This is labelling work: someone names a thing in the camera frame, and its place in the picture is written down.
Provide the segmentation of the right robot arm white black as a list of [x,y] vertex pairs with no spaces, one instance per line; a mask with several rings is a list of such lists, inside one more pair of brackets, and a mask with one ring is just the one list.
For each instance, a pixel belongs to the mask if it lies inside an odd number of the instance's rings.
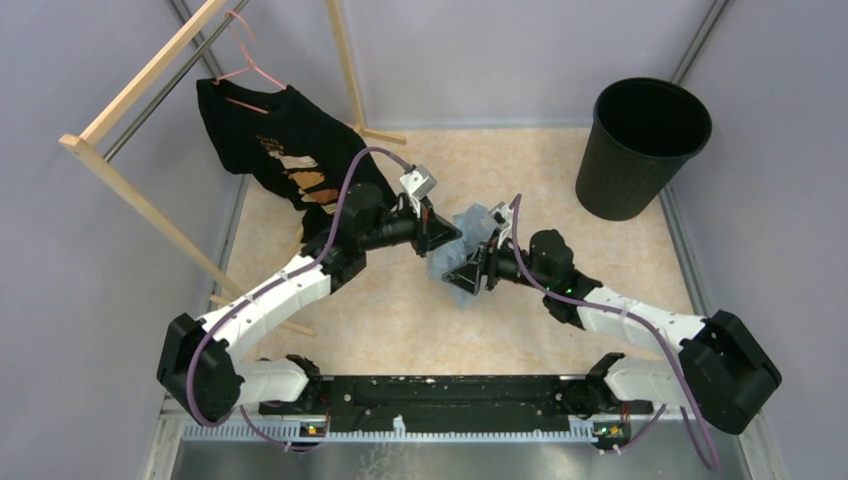
[[471,295],[501,281],[533,287],[557,321],[656,353],[655,360],[609,354],[599,362],[586,397],[600,412],[625,401],[649,401],[677,406],[738,435],[783,382],[737,315],[725,310],[686,315],[628,298],[580,272],[555,229],[535,233],[528,250],[494,235],[441,278]]

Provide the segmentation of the black ribbed trash bin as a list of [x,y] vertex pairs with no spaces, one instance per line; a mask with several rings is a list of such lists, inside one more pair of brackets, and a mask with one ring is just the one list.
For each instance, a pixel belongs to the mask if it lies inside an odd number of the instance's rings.
[[671,82],[634,77],[599,94],[575,183],[580,204],[608,221],[637,217],[710,140],[706,105]]

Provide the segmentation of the blue plastic trash bag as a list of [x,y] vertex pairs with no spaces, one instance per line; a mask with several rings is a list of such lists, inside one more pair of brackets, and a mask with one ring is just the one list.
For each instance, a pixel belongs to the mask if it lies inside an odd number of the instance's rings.
[[506,241],[507,235],[497,231],[495,221],[489,216],[491,209],[473,203],[464,212],[454,215],[453,223],[461,230],[463,237],[438,248],[427,258],[429,278],[446,287],[460,308],[468,307],[476,296],[444,283],[441,277],[448,270],[462,264],[481,242],[494,240],[497,246],[501,246]]

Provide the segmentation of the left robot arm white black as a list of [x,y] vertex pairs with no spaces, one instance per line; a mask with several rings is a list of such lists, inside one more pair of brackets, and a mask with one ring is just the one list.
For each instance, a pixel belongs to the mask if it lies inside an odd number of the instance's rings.
[[317,368],[297,356],[244,362],[259,340],[306,306],[336,293],[366,266],[370,250],[408,243],[416,255],[461,237],[428,199],[402,193],[388,209],[378,189],[355,184],[339,198],[329,228],[289,263],[225,307],[182,314],[166,330],[157,381],[199,425],[218,426],[246,404],[286,403],[297,413],[319,404]]

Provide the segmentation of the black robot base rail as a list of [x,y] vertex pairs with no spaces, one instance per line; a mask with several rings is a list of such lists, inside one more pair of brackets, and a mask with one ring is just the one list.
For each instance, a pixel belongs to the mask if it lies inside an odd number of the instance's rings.
[[323,376],[294,402],[259,406],[263,416],[329,420],[333,433],[386,432],[396,417],[411,433],[565,432],[595,415],[653,411],[598,380],[560,375]]

